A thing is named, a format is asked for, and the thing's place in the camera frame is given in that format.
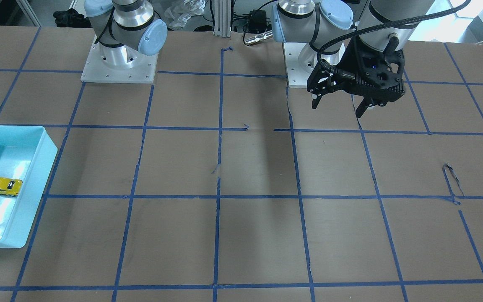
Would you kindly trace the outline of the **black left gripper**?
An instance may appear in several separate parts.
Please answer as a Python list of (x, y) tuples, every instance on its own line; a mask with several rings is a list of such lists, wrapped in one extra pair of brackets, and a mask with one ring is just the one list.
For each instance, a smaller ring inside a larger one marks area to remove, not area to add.
[(360, 119), (368, 109), (404, 96), (405, 57), (398, 46), (399, 40), (388, 40), (379, 51), (362, 40), (351, 40), (337, 67), (327, 71), (317, 63), (307, 79), (312, 109), (317, 108), (322, 96), (343, 90), (364, 98), (355, 110)]

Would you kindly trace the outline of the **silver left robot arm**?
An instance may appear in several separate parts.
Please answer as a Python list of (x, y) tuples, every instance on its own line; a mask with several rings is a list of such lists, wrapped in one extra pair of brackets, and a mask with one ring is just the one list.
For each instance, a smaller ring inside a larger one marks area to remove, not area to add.
[(317, 108), (322, 96), (345, 91), (363, 97), (357, 118), (405, 94), (403, 47), (418, 21), (327, 42), (361, 29), (424, 16), (431, 0), (280, 0), (271, 17), (284, 45), (289, 86), (306, 88)]

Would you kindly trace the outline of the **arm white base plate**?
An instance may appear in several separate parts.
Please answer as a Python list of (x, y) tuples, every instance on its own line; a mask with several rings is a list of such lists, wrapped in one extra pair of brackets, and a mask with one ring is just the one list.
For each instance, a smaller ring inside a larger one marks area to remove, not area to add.
[(159, 53), (142, 54), (126, 45), (92, 44), (80, 80), (87, 83), (154, 84)]
[(306, 88), (307, 79), (317, 63), (316, 51), (309, 43), (284, 43), (284, 62), (289, 88)]

